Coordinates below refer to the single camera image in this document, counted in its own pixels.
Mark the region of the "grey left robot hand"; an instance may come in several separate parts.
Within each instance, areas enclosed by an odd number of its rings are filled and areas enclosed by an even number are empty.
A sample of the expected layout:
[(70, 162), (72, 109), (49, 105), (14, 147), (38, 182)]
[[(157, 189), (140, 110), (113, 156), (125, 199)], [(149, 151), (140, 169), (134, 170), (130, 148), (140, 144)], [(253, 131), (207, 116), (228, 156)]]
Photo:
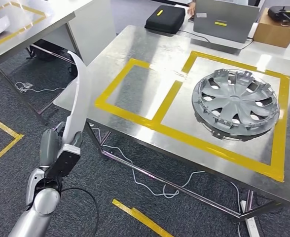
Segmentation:
[(65, 122), (60, 122), (42, 134), (39, 149), (39, 167), (45, 169), (53, 166), (63, 153), (80, 155), (82, 133), (77, 132), (69, 143), (63, 143), (60, 138), (63, 135), (65, 125)]

